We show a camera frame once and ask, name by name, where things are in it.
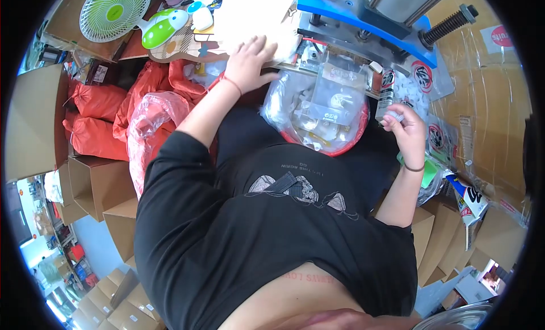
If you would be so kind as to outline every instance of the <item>printed graphic on shirt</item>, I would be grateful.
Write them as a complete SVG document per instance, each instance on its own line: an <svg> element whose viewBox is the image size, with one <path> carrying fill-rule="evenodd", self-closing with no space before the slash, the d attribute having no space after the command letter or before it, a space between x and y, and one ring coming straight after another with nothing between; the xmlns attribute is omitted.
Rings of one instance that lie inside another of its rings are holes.
<svg viewBox="0 0 545 330"><path fill-rule="evenodd" d="M334 210L337 210L339 212L337 213L338 215L344 215L351 220L358 220L359 218L358 213L349 213L346 211L346 203L344 201L344 196L341 193L333 192L320 201L318 192L314 190L307 178L302 175L294 177L291 172L288 172L278 180L275 180L269 175L260 176L252 184L245 196L254 197L261 193L266 193L272 197L289 196L292 199L313 205L319 209L329 206Z"/></svg>

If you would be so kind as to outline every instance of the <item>floor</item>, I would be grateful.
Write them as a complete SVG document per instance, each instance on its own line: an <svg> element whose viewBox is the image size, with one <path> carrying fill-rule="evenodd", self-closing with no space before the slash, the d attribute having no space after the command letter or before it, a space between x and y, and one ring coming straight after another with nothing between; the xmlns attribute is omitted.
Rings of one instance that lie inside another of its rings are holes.
<svg viewBox="0 0 545 330"><path fill-rule="evenodd" d="M127 273L130 266L123 263L104 221L97 222L87 215L74 222L78 242L85 250L85 258L99 279L116 268Z"/></svg>

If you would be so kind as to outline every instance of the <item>red string bracelet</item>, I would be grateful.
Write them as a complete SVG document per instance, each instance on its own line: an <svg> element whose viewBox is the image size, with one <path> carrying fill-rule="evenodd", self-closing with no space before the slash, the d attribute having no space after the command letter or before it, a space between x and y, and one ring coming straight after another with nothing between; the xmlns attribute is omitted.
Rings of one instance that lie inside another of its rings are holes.
<svg viewBox="0 0 545 330"><path fill-rule="evenodd" d="M225 79L226 81L230 82L231 84L233 84L235 86L235 88L238 89L238 91L240 92L240 95L242 96L242 90L240 89L240 87L237 85L237 83L235 83L234 81L232 81L231 79L223 76L222 79Z"/></svg>

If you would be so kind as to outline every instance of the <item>white wall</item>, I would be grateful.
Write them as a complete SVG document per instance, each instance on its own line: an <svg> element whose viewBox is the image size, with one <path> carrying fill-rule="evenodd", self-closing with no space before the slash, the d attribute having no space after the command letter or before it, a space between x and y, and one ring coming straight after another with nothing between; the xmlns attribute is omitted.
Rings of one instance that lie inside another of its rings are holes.
<svg viewBox="0 0 545 330"><path fill-rule="evenodd" d="M27 241L19 247L23 254L24 262L28 267L34 267L40 262L41 257L49 257L55 250L49 250L47 248L47 238L41 236L37 232L36 224L34 223L34 200L31 196L31 192L28 188L28 182L26 179L17 181L17 189L23 191L21 198L21 204L23 206L24 218L27 221L28 228L31 234L36 234L36 239Z"/></svg>

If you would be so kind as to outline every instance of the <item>red cable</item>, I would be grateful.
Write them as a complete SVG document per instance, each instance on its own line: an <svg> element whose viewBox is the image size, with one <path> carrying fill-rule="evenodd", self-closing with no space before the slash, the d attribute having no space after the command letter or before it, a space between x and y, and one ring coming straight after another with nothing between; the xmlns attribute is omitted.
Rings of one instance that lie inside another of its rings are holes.
<svg viewBox="0 0 545 330"><path fill-rule="evenodd" d="M316 39L303 37L303 40L308 40L308 41L313 42L313 43L317 43L317 44L320 44L320 45L323 45L323 46L327 46L327 44L324 43L323 41L319 41L319 40L316 40Z"/></svg>

